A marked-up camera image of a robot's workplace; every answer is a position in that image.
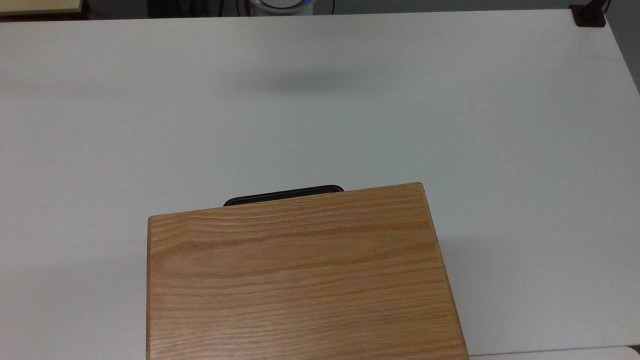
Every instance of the oak wood grain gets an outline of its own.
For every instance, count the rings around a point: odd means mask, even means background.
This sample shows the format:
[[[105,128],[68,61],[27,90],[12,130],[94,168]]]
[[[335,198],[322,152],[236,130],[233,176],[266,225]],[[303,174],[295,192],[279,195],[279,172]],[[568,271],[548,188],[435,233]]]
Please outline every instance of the oak wood grain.
[[[149,219],[147,357],[468,359],[420,183]]]

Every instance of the white tabletop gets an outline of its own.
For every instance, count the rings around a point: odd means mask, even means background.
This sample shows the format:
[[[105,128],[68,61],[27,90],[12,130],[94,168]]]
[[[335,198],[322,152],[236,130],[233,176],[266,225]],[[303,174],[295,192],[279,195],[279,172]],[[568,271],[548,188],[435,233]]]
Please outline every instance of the white tabletop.
[[[640,343],[640,97],[568,10],[0,24],[0,358],[143,359],[147,217],[421,181],[472,355]]]
[[[628,347],[610,347],[472,356],[471,360],[640,360],[640,355]]]

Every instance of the black bracket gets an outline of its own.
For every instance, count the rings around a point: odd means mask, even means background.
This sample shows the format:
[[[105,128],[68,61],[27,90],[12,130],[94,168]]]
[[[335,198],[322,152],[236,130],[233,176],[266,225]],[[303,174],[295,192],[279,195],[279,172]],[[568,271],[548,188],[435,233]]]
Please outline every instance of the black bracket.
[[[569,5],[573,13],[573,21],[581,28],[604,28],[607,21],[604,19],[602,7],[607,0],[592,0],[587,5]]]
[[[258,195],[234,197],[233,199],[230,199],[227,202],[225,202],[223,206],[249,204],[252,202],[261,202],[261,201],[290,199],[292,197],[319,195],[322,193],[337,193],[337,192],[343,192],[343,191],[344,190],[337,185],[322,185],[322,186],[314,186],[312,188],[286,190],[283,192],[262,193]]]

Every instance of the wooden lid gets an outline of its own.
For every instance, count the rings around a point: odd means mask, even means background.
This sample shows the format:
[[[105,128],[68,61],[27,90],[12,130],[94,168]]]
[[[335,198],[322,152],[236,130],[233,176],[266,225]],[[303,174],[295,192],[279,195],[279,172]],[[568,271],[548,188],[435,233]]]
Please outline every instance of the wooden lid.
[[[422,184],[149,218],[149,359],[468,359]]]

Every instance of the floor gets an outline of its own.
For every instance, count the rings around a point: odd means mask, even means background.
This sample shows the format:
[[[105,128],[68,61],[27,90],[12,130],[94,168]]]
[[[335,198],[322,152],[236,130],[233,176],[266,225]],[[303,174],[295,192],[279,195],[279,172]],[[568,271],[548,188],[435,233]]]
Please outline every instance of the floor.
[[[146,0],[89,0],[93,19],[142,19]],[[220,0],[209,0],[211,16],[217,16]],[[335,0],[336,14],[449,12],[567,8],[585,0]],[[332,0],[317,0],[316,13],[331,13]],[[234,0],[226,0],[223,16],[237,16]],[[612,0],[607,19],[629,71],[640,89],[640,1]]]

